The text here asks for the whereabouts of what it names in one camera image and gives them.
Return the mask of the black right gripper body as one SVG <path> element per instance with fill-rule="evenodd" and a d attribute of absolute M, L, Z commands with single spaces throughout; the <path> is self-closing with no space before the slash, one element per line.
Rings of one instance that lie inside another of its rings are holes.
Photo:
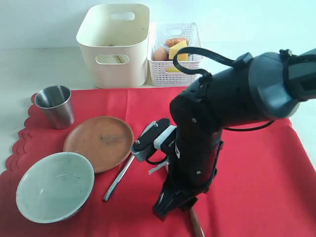
<path fill-rule="evenodd" d="M 208 191 L 223 146 L 222 131 L 192 134 L 175 129 L 168 175 L 162 188 L 165 198 L 193 198 Z"/>

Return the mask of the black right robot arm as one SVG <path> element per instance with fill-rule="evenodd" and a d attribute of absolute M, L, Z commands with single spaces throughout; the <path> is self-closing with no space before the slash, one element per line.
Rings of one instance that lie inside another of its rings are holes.
<path fill-rule="evenodd" d="M 223 130 L 245 131 L 245 125 L 260 122 L 267 127 L 290 117 L 301 102 L 316 96 L 316 52 L 294 55 L 290 50 L 250 53 L 235 60 L 213 51 L 185 47 L 183 53 L 197 54 L 227 66 L 212 74 L 204 69 L 174 65 L 199 79 L 170 103 L 175 125 L 166 125 L 154 147 L 169 162 L 168 175 L 153 206 L 164 220 L 176 209 L 190 209 L 200 193 L 206 193 L 217 172 Z"/>

